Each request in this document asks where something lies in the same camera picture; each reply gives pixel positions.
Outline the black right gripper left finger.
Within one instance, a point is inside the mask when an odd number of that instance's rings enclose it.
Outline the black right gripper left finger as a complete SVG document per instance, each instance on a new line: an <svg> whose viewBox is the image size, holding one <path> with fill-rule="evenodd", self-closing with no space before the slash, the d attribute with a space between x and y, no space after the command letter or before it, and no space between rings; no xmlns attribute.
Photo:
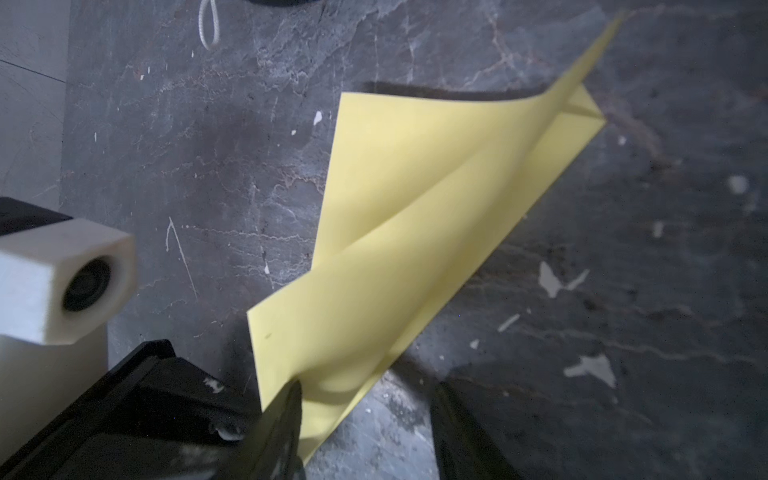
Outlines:
<svg viewBox="0 0 768 480"><path fill-rule="evenodd" d="M259 416L216 479L293 479L298 470L302 387L286 383Z"/></svg>

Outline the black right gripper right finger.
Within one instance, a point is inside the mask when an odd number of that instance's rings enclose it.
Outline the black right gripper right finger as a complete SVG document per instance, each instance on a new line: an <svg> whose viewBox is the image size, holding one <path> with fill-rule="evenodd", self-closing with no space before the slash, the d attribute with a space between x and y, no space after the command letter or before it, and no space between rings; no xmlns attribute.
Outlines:
<svg viewBox="0 0 768 480"><path fill-rule="evenodd" d="M441 480L522 478L447 382L435 390L430 418Z"/></svg>

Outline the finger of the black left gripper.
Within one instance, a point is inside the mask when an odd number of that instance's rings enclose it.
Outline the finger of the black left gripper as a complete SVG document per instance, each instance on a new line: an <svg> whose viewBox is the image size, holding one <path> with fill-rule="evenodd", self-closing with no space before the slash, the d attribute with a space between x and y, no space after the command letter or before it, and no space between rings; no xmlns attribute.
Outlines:
<svg viewBox="0 0 768 480"><path fill-rule="evenodd" d="M4 479L211 479L260 412L256 396L140 344L20 447Z"/></svg>

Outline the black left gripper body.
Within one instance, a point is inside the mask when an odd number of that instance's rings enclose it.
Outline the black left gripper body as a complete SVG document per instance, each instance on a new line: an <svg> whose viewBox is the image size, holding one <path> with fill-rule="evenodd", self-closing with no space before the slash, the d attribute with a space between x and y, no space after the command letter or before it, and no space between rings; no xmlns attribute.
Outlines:
<svg viewBox="0 0 768 480"><path fill-rule="evenodd" d="M11 197L0 198L0 235L71 220L66 214L49 210Z"/></svg>

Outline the yellow square paper sheet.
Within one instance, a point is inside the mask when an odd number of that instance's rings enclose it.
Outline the yellow square paper sheet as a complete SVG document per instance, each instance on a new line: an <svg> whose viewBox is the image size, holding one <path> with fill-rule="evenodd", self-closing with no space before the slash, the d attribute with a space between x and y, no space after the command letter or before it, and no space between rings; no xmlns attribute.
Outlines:
<svg viewBox="0 0 768 480"><path fill-rule="evenodd" d="M301 460L602 129L583 82L618 28L528 98L341 95L311 268L247 314L262 404L302 386Z"/></svg>

